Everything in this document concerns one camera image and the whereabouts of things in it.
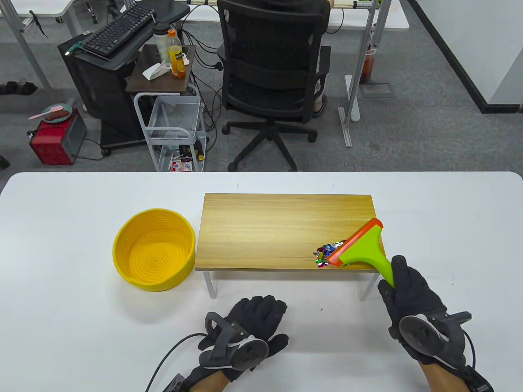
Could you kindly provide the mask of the person's left hand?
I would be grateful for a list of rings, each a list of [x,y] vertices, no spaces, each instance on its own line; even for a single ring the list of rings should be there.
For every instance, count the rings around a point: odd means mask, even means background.
[[[286,334],[276,334],[276,331],[286,312],[286,303],[276,300],[273,295],[265,297],[255,296],[251,299],[243,298],[237,302],[230,310],[224,320],[230,324],[238,323],[245,329],[247,336],[263,340],[268,346],[268,357],[280,353],[289,343],[289,336]],[[212,370],[198,366],[193,369],[189,377],[183,383],[183,390],[211,390],[217,387],[222,390],[223,387],[217,384],[220,378],[225,380],[225,384],[236,381],[243,371],[237,371],[232,368],[224,370]]]

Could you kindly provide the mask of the person's right hand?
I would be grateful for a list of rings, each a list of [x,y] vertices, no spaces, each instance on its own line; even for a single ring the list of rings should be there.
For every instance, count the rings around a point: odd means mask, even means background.
[[[448,368],[441,361],[424,355],[411,347],[401,336],[399,322],[405,316],[446,312],[447,307],[440,297],[430,289],[425,278],[407,264],[404,256],[396,255],[391,259],[394,287],[386,280],[378,283],[378,291],[391,319],[389,333],[414,360],[424,365],[438,364]]]

